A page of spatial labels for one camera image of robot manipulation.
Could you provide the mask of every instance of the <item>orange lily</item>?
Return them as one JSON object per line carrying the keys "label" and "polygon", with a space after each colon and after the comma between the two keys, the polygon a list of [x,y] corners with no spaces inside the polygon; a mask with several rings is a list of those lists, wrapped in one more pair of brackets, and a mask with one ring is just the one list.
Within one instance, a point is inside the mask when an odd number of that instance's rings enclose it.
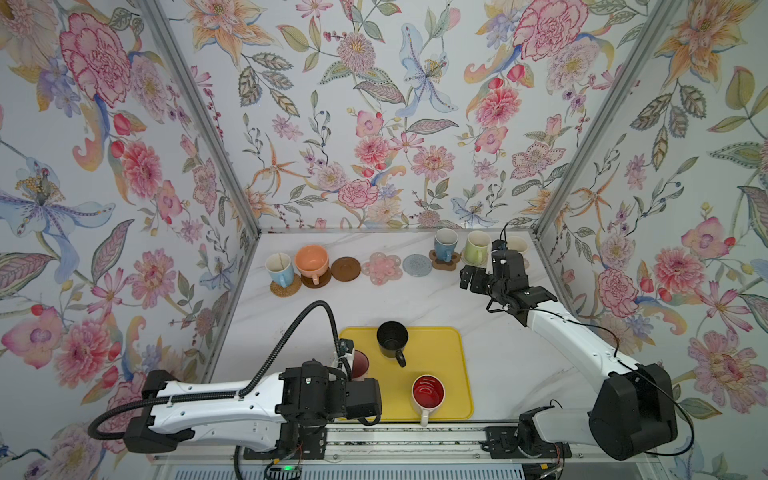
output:
{"label": "orange lily", "polygon": [[295,164],[296,163],[295,161],[286,162],[284,164],[278,164],[277,154],[275,154],[275,147],[274,145],[272,145],[272,141],[270,140],[269,137],[267,137],[266,139],[270,142],[270,150],[272,151],[272,164],[267,168],[263,168],[257,171],[256,174],[253,175],[253,181],[250,182],[250,185],[248,187],[251,188],[253,184],[256,183],[256,180],[259,178],[259,175],[264,174],[264,176],[267,177],[268,175],[274,174],[275,178],[277,179],[277,188],[275,188],[275,191],[272,193],[272,196],[274,197],[277,191],[280,189],[280,172],[283,172],[284,174],[293,175],[294,177],[298,177],[298,178],[306,178],[306,177],[304,175],[295,174],[292,171],[286,169],[286,165]]}
{"label": "orange lily", "polygon": [[608,187],[608,185],[611,184],[611,180],[614,179],[614,175],[616,175],[616,172],[618,172],[618,170],[619,169],[617,165],[616,170],[614,170],[614,173],[611,175],[611,178],[609,178],[608,181],[605,182],[605,184],[602,187],[600,187],[600,189],[596,193],[588,188],[580,188],[576,190],[574,193],[572,193],[571,195],[575,195],[581,192],[581,199],[586,201],[586,203],[584,205],[581,205],[580,207],[576,207],[576,210],[578,210],[579,208],[583,208],[583,210],[577,214],[571,215],[571,217],[578,217],[579,215],[584,215],[589,211],[592,205],[594,205],[594,209],[598,212],[598,223],[600,224],[600,228],[603,229],[603,231],[605,231],[605,227],[603,227],[603,219],[600,215],[600,204],[607,205],[608,208],[611,208],[611,205],[607,201],[603,200],[600,194],[602,194],[603,191]]}

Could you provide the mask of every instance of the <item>coaster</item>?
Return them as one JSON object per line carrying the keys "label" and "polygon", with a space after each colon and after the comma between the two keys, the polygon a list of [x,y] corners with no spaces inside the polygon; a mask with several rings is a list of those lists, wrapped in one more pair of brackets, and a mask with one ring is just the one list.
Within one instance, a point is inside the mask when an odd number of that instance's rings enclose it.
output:
{"label": "coaster", "polygon": [[341,257],[331,265],[331,274],[339,282],[351,282],[360,275],[360,262],[352,257]]}
{"label": "coaster", "polygon": [[280,298],[287,298],[293,295],[299,291],[299,288],[301,288],[301,280],[299,280],[299,276],[296,274],[293,275],[293,283],[286,288],[282,288],[277,282],[270,284],[270,291]]}
{"label": "coaster", "polygon": [[309,288],[320,288],[321,286],[328,285],[328,282],[331,281],[331,269],[328,269],[323,275],[320,275],[318,280],[320,283],[315,285],[311,278],[304,275],[301,276],[301,283],[303,283],[304,286],[308,286]]}
{"label": "coaster", "polygon": [[466,263],[467,265],[471,265],[471,266],[485,266],[486,263],[487,263],[487,262],[472,263],[472,262],[468,261],[467,260],[467,256],[465,255],[465,250],[462,250],[462,262]]}
{"label": "coaster", "polygon": [[385,255],[381,252],[371,253],[369,261],[362,265],[362,272],[371,277],[371,283],[381,286],[390,280],[399,280],[402,276],[400,257]]}
{"label": "coaster", "polygon": [[432,271],[432,262],[429,258],[414,253],[403,260],[402,269],[410,276],[427,276]]}
{"label": "coaster", "polygon": [[437,253],[435,253],[434,250],[430,250],[429,259],[432,261],[432,266],[437,270],[445,270],[446,272],[452,272],[453,270],[456,270],[458,261],[462,259],[462,256],[454,252],[453,255],[451,255],[451,261],[444,262],[442,260],[438,260]]}

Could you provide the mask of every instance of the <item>yellow tray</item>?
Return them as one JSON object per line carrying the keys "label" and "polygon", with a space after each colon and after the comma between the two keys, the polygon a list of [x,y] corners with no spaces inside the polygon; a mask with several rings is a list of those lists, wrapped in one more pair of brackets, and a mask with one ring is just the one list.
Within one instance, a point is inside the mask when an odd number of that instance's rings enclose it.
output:
{"label": "yellow tray", "polygon": [[351,339],[355,348],[368,357],[368,377],[379,380],[382,392],[383,422],[418,422],[411,405],[411,386],[422,375],[432,375],[445,386],[445,401],[430,420],[466,420],[472,416],[472,392],[464,363],[462,335],[447,326],[408,328],[408,344],[403,350],[406,367],[385,357],[376,340],[377,328],[352,327],[340,337]]}

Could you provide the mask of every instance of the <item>pink flower-shaped coaster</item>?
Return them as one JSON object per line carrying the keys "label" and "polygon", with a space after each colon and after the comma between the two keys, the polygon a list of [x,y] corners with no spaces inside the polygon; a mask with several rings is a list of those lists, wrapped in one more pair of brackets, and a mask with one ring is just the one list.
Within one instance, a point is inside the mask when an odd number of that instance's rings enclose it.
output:
{"label": "pink flower-shaped coaster", "polygon": [[371,283],[374,285],[383,285],[389,280],[399,280],[402,276],[400,257],[386,256],[381,252],[371,253],[370,260],[362,265],[362,273],[371,277]]}

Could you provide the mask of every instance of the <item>orange cup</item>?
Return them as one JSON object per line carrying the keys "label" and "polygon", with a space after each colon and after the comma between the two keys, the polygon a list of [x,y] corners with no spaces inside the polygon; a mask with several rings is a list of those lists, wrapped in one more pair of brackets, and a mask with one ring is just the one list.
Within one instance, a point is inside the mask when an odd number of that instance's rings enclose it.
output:
{"label": "orange cup", "polygon": [[296,253],[295,263],[302,275],[318,285],[320,277],[328,271],[328,252],[320,245],[307,245]]}

